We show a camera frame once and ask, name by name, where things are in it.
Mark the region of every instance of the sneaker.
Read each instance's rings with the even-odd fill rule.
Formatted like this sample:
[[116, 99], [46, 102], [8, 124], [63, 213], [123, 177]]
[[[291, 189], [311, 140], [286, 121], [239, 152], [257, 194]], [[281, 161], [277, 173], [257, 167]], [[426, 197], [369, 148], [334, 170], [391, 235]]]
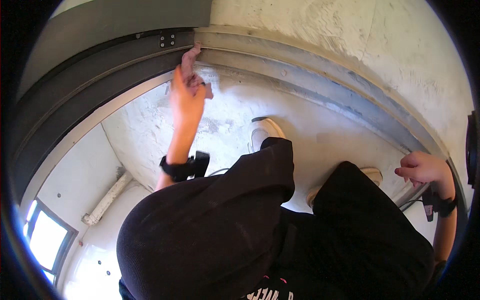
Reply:
[[[368, 178], [370, 178], [373, 183], [375, 183], [376, 186], [380, 186], [380, 183], [384, 180], [382, 173], [380, 172], [379, 169], [373, 168], [373, 167], [368, 167], [368, 168], [361, 168], [360, 171], [362, 171], [365, 175], [367, 175]], [[315, 197], [317, 196], [321, 186], [312, 188], [308, 194], [307, 194], [307, 205], [310, 208], [313, 208], [313, 201], [315, 200]]]
[[281, 137], [285, 138], [280, 126], [275, 123], [271, 118], [258, 117], [252, 119], [249, 125], [250, 143], [248, 143], [248, 150], [250, 153], [254, 153], [260, 150], [263, 141], [267, 137]]

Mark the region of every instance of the cable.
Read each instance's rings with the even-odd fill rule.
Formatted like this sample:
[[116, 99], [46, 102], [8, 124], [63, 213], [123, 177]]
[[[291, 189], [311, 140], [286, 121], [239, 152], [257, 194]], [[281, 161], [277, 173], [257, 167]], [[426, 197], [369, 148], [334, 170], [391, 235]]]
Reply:
[[217, 170], [217, 171], [213, 172], [212, 174], [208, 175], [208, 177], [210, 177], [212, 175], [215, 175], [218, 172], [225, 171], [225, 170], [230, 170], [230, 168], [223, 168], [223, 169]]

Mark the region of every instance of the white pipe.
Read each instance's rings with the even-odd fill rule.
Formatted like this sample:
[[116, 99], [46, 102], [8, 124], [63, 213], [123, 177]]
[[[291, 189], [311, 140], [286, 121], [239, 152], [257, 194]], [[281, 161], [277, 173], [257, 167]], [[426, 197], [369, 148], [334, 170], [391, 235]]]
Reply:
[[133, 179], [132, 174], [126, 171], [125, 174], [111, 187], [105, 196], [103, 196], [100, 203], [95, 207], [91, 214], [85, 214], [82, 217], [82, 222], [88, 226], [95, 225], [100, 221], [107, 208], [112, 204], [113, 200], [123, 191], [125, 186]]

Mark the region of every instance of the stain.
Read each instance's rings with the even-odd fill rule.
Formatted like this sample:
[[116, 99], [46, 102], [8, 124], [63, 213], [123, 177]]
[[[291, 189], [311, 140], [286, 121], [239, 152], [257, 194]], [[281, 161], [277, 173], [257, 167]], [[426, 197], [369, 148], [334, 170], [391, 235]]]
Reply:
[[200, 124], [200, 132], [205, 133], [217, 133], [219, 129], [220, 122], [209, 117], [203, 117]]
[[168, 103], [168, 98], [167, 97], [162, 97], [158, 100], [156, 106], [158, 108], [167, 108], [169, 107], [169, 103]]
[[117, 180], [119, 180], [120, 177], [122, 177], [122, 175], [125, 174], [126, 171], [127, 169], [125, 169], [123, 165], [121, 165], [120, 167], [117, 167]]

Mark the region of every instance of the wristband device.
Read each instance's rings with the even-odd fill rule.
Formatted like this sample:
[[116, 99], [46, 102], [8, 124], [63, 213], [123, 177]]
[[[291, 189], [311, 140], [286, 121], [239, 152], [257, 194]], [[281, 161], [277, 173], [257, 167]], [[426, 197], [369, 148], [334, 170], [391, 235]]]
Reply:
[[187, 180], [189, 176], [204, 177], [207, 171], [208, 163], [210, 162], [210, 155], [201, 151], [195, 152], [195, 158], [189, 157], [185, 164], [167, 164], [167, 156], [162, 157], [159, 167], [172, 177], [174, 182], [181, 182]]
[[432, 190], [432, 187], [428, 187], [427, 190], [422, 195], [423, 208], [425, 209], [425, 215], [429, 222], [433, 221], [433, 213], [437, 212], [440, 217], [449, 216], [452, 211], [455, 209], [457, 204], [457, 199], [448, 201], [440, 199], [440, 196], [437, 192]]

